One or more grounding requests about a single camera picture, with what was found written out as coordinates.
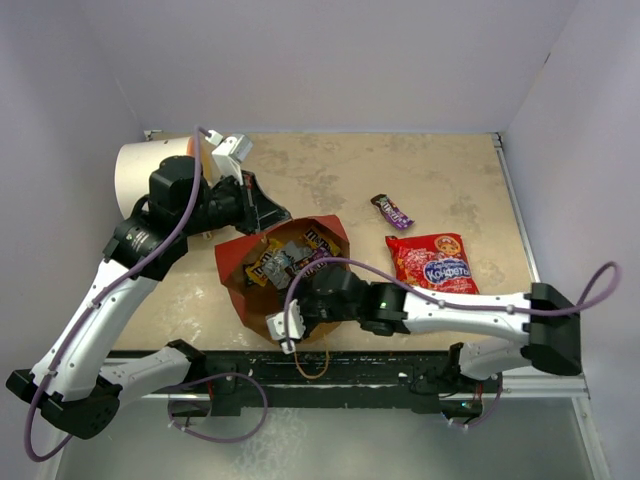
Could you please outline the white silver snack packet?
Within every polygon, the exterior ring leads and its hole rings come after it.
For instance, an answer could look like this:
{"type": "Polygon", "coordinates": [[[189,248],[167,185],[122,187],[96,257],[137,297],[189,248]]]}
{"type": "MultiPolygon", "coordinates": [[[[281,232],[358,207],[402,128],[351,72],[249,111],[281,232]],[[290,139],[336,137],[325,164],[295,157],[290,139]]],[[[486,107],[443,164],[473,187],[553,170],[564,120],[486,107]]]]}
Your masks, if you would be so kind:
{"type": "Polygon", "coordinates": [[[311,257],[312,249],[293,241],[288,242],[266,262],[264,271],[277,290],[285,289],[302,269],[303,262],[311,257]]]}

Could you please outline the red brown paper bag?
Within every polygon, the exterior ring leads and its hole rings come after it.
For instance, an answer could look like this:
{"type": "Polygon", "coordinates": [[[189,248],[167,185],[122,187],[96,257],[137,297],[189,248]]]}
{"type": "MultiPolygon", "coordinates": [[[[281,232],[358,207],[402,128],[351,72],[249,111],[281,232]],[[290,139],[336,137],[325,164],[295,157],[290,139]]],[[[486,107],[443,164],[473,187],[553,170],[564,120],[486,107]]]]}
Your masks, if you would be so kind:
{"type": "Polygon", "coordinates": [[[350,254],[335,215],[289,220],[214,248],[219,278],[244,327],[268,339],[267,318],[282,311],[288,287],[311,261],[350,254]]]}

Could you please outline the purple brown M&M's packet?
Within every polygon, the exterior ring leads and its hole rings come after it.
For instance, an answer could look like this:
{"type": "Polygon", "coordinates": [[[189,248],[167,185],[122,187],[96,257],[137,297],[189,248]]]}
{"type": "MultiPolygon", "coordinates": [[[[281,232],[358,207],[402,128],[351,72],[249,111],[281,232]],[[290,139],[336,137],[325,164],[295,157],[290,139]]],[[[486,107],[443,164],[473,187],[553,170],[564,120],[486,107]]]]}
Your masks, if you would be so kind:
{"type": "Polygon", "coordinates": [[[410,228],[414,221],[403,213],[399,207],[386,194],[378,194],[370,199],[385,220],[397,230],[410,228]]]}

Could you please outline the red candy snack bag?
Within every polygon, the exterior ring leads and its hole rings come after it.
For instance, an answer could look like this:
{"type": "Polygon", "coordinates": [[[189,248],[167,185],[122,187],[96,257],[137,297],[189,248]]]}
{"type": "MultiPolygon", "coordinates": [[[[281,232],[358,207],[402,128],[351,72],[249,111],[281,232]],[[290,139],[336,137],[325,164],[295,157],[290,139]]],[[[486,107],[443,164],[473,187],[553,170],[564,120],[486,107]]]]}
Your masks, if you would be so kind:
{"type": "Polygon", "coordinates": [[[460,235],[387,236],[385,243],[401,282],[444,293],[479,293],[460,235]]]}

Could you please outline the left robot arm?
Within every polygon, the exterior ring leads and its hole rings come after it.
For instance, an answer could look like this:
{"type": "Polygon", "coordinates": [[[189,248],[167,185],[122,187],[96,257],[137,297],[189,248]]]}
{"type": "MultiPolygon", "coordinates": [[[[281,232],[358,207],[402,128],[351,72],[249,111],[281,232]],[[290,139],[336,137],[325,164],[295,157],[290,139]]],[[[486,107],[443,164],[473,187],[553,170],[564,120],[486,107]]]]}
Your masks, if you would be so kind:
{"type": "Polygon", "coordinates": [[[227,226],[244,235],[291,217],[249,171],[210,186],[191,156],[162,160],[107,243],[86,298],[64,333],[32,368],[13,371],[7,388],[57,429],[90,439],[125,404],[177,385],[202,387],[206,356],[183,340],[109,369],[104,361],[146,297],[188,251],[188,239],[227,226]]]}

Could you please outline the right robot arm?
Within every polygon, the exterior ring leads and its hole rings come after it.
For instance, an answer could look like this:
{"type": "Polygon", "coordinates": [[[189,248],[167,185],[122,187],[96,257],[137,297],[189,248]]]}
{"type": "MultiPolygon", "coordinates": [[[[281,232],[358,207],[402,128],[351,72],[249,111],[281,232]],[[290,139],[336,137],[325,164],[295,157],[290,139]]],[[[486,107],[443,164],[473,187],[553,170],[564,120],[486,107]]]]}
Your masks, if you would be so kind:
{"type": "Polygon", "coordinates": [[[314,276],[295,280],[284,308],[288,352],[321,323],[354,321],[377,336],[441,331],[483,336],[450,349],[446,383],[467,391],[493,375],[531,366],[573,377],[582,372],[580,315],[557,289],[534,283],[504,295],[445,293],[410,287],[384,276],[367,282],[338,259],[314,276]]]}

